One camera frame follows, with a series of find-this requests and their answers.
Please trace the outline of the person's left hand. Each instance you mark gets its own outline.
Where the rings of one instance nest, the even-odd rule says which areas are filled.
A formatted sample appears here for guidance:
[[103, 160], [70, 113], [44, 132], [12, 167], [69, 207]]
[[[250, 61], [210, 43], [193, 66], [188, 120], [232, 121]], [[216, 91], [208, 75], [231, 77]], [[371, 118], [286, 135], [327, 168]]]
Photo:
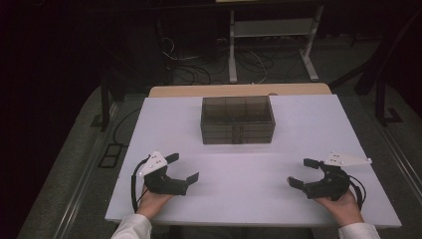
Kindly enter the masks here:
[[136, 213], [146, 217], [148, 220], [153, 219], [164, 205], [172, 198], [169, 194], [156, 194], [149, 191], [144, 186]]

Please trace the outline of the dark metal stand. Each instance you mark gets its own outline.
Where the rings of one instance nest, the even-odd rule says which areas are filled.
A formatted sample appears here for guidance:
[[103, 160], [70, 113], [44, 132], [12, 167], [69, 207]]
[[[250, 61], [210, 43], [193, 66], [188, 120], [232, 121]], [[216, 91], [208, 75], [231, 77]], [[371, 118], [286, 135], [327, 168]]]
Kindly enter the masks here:
[[382, 81], [376, 83], [375, 116], [379, 122], [387, 127], [389, 123], [402, 122], [402, 118], [393, 108], [386, 105], [386, 84]]
[[121, 102], [124, 97], [124, 87], [109, 77], [102, 77], [100, 84], [101, 94], [101, 113], [95, 115], [91, 126], [99, 127], [105, 131], [110, 122], [111, 105], [115, 102]]

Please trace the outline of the wooden table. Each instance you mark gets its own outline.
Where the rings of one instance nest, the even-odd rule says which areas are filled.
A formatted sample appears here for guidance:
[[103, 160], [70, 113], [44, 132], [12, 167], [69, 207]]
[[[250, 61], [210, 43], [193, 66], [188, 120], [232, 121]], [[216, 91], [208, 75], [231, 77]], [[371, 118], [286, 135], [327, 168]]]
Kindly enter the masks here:
[[263, 84], [153, 87], [150, 98], [330, 95], [327, 84]]

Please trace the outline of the smoky clear drawer box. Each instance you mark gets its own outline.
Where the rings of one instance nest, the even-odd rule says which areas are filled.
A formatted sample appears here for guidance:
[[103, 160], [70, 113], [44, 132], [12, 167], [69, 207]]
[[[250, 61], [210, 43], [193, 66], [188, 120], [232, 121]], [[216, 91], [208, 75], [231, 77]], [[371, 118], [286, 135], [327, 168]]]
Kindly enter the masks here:
[[210, 137], [270, 137], [276, 122], [269, 96], [204, 98], [202, 140]]

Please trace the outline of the person's right hand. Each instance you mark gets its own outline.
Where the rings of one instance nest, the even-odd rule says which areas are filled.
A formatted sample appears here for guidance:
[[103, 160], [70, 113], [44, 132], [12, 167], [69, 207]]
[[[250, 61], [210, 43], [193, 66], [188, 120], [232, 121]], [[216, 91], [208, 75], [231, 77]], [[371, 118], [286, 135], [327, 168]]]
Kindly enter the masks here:
[[364, 222], [356, 199], [350, 190], [344, 193], [337, 201], [332, 201], [329, 197], [323, 197], [317, 198], [316, 202], [324, 207], [341, 227]]

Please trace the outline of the white metal stand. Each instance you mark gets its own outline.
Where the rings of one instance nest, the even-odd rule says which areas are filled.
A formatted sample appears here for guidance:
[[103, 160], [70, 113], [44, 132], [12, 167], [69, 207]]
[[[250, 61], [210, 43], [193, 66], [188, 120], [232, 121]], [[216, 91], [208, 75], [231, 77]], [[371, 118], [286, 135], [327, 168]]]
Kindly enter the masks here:
[[312, 82], [318, 80], [317, 71], [311, 60], [311, 51], [316, 39], [317, 29], [323, 12], [322, 6], [316, 7], [312, 18], [284, 19], [284, 20], [256, 20], [236, 21], [234, 11], [230, 12], [230, 35], [228, 71], [229, 83], [237, 84], [237, 70], [235, 59], [235, 39], [252, 37], [282, 37], [307, 36], [308, 41], [299, 51], [303, 64]]

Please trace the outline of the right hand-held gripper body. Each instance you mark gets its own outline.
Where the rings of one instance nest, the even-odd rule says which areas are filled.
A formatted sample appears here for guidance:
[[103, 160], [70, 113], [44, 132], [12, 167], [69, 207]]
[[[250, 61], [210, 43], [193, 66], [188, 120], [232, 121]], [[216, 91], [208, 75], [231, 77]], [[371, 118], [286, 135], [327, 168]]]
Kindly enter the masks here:
[[305, 183], [303, 192], [309, 199], [329, 197], [337, 201], [349, 187], [352, 187], [357, 201], [366, 199], [366, 189], [354, 176], [347, 174], [343, 168], [370, 164], [371, 158], [358, 157], [349, 154], [331, 152], [327, 159], [319, 160], [319, 168], [323, 172], [323, 179], [317, 182]]

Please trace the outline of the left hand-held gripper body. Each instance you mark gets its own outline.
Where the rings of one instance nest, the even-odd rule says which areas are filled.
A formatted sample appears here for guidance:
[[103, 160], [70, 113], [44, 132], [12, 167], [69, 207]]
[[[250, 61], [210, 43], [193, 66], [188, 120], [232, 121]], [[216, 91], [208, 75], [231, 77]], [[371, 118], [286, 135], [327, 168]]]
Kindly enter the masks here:
[[174, 179], [167, 175], [168, 163], [160, 151], [155, 150], [140, 167], [138, 175], [144, 185], [156, 194], [185, 195], [189, 184], [186, 179]]

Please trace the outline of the black floor outlet plate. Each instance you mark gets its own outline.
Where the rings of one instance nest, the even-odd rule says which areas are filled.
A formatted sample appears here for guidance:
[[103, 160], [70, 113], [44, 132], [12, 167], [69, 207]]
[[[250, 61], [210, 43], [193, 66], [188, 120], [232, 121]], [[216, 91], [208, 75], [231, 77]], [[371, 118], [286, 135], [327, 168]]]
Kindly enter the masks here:
[[123, 145], [121, 143], [110, 143], [102, 156], [99, 168], [115, 168], [122, 152]]

